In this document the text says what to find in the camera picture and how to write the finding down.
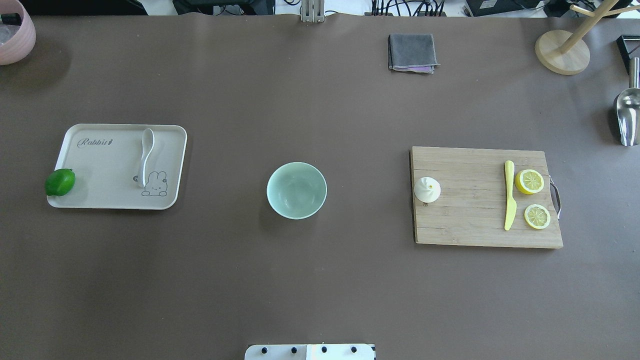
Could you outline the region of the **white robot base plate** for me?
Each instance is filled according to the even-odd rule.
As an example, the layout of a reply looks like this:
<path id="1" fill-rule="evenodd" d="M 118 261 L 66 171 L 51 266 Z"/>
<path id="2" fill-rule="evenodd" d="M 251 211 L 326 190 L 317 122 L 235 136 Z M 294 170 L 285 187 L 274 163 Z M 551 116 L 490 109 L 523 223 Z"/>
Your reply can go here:
<path id="1" fill-rule="evenodd" d="M 245 360 L 375 360 L 374 344 L 254 344 L 244 354 Z"/>

